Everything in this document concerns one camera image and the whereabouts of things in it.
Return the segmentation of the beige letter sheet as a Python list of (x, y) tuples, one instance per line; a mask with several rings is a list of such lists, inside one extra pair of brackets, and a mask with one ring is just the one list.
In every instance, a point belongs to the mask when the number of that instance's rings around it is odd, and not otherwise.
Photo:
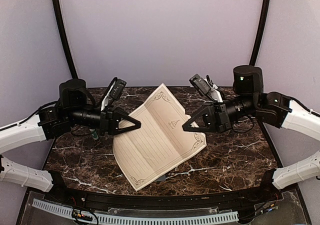
[(113, 138), (113, 154), (135, 191), (191, 159), (207, 146), (206, 135), (186, 132), (190, 118), (184, 107), (161, 84), (130, 117), (141, 127)]

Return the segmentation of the grey paper envelope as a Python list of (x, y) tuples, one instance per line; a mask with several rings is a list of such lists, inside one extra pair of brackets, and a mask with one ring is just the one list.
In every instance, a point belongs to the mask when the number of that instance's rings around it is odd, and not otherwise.
[(156, 182), (162, 182), (162, 181), (165, 181), (165, 180), (166, 180), (166, 175), (164, 174), (164, 175), (160, 176), (159, 178), (157, 178), (155, 181)]

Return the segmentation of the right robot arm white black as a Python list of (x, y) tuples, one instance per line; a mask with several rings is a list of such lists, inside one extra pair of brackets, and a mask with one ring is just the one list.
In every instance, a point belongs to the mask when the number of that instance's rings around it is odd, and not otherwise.
[(259, 122), (276, 128), (293, 130), (320, 139), (320, 115), (307, 108), (298, 99), (279, 92), (264, 92), (263, 71), (252, 65), (239, 65), (233, 69), (233, 91), (236, 97), (223, 99), (210, 78), (195, 74), (191, 85), (210, 99), (182, 128), (185, 132), (223, 133), (243, 117), (255, 117)]

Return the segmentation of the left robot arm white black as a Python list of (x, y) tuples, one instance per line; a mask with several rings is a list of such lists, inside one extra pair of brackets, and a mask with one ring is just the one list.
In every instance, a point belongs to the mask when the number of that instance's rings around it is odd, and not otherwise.
[[(29, 117), (3, 126), (0, 129), (0, 152), (3, 154), (18, 147), (57, 139), (71, 132), (76, 125), (115, 136), (137, 130), (141, 122), (131, 117), (113, 101), (120, 99), (126, 82), (113, 78), (100, 101), (87, 90), (83, 79), (73, 78), (59, 85), (59, 99), (40, 106)], [(70, 191), (59, 172), (38, 170), (0, 157), (0, 180), (30, 187), (51, 195), (60, 203), (67, 203)]]

